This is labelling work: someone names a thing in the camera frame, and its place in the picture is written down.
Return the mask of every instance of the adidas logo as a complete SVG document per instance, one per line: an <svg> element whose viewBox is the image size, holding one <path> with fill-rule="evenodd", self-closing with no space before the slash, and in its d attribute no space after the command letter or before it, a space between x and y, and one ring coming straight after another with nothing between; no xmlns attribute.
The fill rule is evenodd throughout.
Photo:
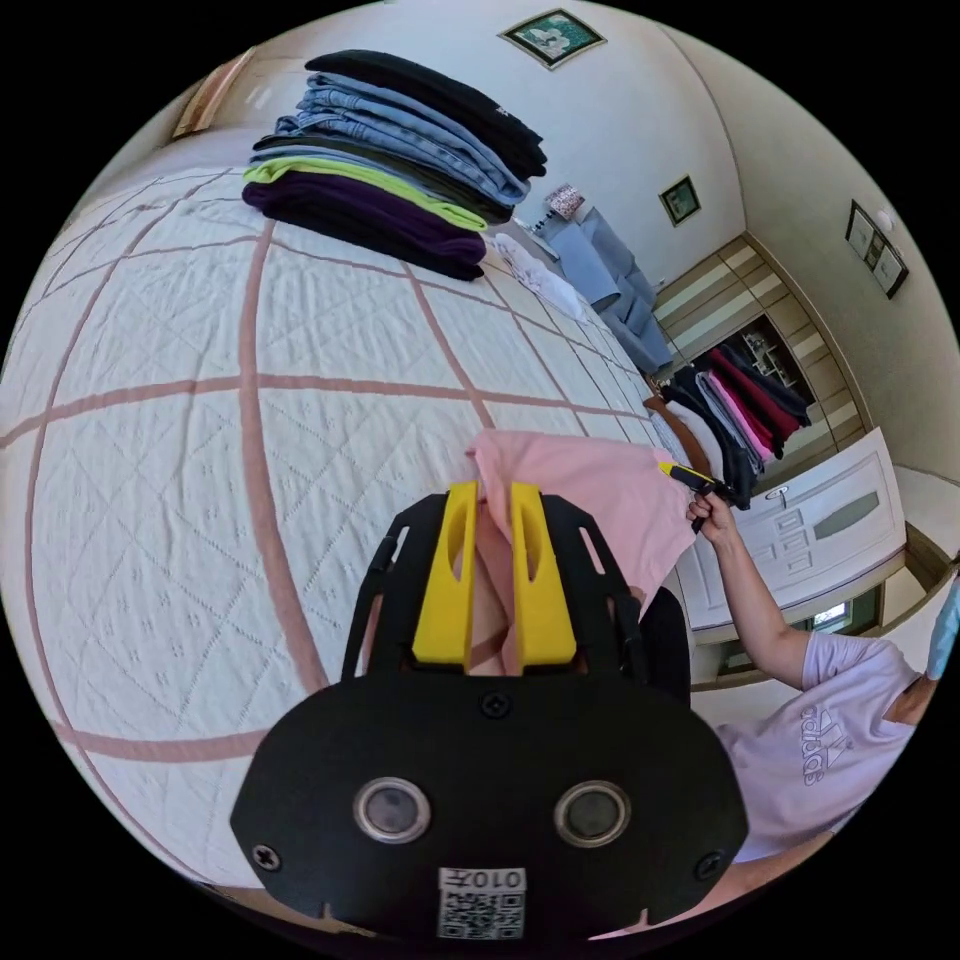
<svg viewBox="0 0 960 960"><path fill-rule="evenodd" d="M819 783L844 750L853 744L828 710L807 707L800 719L803 782L810 787Z"/></svg>

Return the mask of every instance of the bed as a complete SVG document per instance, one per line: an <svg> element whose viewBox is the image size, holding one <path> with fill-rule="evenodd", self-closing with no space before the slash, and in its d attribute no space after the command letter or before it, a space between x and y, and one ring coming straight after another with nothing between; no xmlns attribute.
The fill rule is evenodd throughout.
<svg viewBox="0 0 960 960"><path fill-rule="evenodd" d="M0 586L63 749L155 856L259 884L228 816L335 681L390 520L484 426L660 445L651 391L492 249L467 284L282 223L241 169L130 181L44 259L0 380ZM475 668L503 611L478 604Z"/></svg>

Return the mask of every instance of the white cloth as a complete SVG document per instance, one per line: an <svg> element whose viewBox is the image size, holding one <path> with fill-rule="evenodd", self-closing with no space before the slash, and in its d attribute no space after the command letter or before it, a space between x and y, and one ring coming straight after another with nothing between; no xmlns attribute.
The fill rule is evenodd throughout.
<svg viewBox="0 0 960 960"><path fill-rule="evenodd" d="M673 459L679 463L681 467L690 467L692 470L693 467L690 464L690 459L687 457L687 452L683 449L680 438L670 429L670 424L667 423L659 413L650 414L650 423L653 424L653 429L660 438L660 444L663 449L673 454Z"/></svg>
<svg viewBox="0 0 960 960"><path fill-rule="evenodd" d="M723 475L723 452L713 431L707 426L703 417L698 417L692 410L688 410L682 403L671 400L667 404L667 409L678 419L687 425L687 429L693 434L694 439L703 448L707 457L707 463L710 464L710 473L717 480L726 480Z"/></svg>
<svg viewBox="0 0 960 960"><path fill-rule="evenodd" d="M536 257L517 243L513 237L498 233L493 245L510 267L513 275L528 289L553 304L559 311L580 323L587 317L577 291L563 277L558 277Z"/></svg>

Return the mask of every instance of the door handle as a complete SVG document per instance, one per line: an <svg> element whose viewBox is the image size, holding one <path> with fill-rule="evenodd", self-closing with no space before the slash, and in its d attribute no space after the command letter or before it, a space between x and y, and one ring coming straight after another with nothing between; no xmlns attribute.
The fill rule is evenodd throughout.
<svg viewBox="0 0 960 960"><path fill-rule="evenodd" d="M778 487L776 490L771 490L771 491L766 495L766 499L767 499L767 500L776 500L777 497L779 497L779 498L780 498L780 506L782 506L783 509L786 510L786 509L787 509L787 498L786 498L785 494L786 494L786 492L787 492L789 489L790 489L790 487L789 487L789 486L786 486L786 487Z"/></svg>

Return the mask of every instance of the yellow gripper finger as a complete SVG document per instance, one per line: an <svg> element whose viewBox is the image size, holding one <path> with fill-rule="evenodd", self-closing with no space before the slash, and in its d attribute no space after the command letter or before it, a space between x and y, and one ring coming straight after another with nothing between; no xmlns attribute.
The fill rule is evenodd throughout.
<svg viewBox="0 0 960 960"><path fill-rule="evenodd" d="M476 481L450 487L413 639L413 655L418 663L462 667L464 673L470 669L473 633L477 494Z"/></svg>
<svg viewBox="0 0 960 960"><path fill-rule="evenodd" d="M568 664L577 641L567 611L540 490L514 483L513 599L521 669Z"/></svg>

